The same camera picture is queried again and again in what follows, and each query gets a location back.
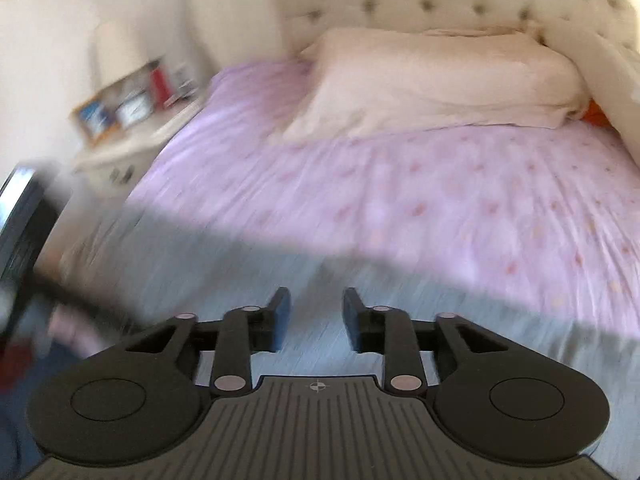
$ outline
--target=bed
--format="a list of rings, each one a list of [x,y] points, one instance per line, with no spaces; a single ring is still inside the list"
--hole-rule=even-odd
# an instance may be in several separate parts
[[[290,286],[286,346],[255,359],[255,375],[377,372],[379,361],[355,358],[340,331],[345,285],[421,319],[447,305],[595,378],[614,412],[596,460],[635,478],[638,0],[191,3],[221,68],[207,105],[125,211],[69,251],[66,279],[116,295],[149,322],[184,310],[216,319]],[[292,56],[326,30],[529,20],[575,63],[615,129],[567,121],[268,142],[313,83],[310,63]]]

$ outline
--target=orange fabric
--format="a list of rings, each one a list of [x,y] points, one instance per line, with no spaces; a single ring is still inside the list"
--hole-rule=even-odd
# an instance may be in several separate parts
[[[611,126],[607,116],[593,99],[589,102],[589,108],[582,117],[582,120],[589,124],[593,124],[594,126]]]

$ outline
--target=drawer handle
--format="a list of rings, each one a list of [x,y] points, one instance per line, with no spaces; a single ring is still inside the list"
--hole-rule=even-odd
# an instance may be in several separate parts
[[[129,166],[124,175],[120,177],[120,170],[118,168],[114,168],[114,170],[111,171],[109,180],[111,180],[112,184],[116,184],[117,186],[126,186],[133,178],[133,173],[135,171],[136,168],[134,166]]]

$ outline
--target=nightstand drawer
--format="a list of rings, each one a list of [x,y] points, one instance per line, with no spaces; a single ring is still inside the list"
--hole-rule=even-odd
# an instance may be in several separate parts
[[[123,157],[118,162],[82,171],[94,191],[104,198],[126,197],[151,167],[160,150]]]

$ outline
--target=ribbed black plate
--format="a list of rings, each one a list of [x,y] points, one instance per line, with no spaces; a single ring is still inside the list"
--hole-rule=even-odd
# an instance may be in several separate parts
[[[477,457],[443,434],[420,400],[389,396],[371,377],[266,377],[248,396],[217,400],[197,431],[162,456],[112,469],[49,458],[27,478],[612,479],[587,457],[533,468]]]

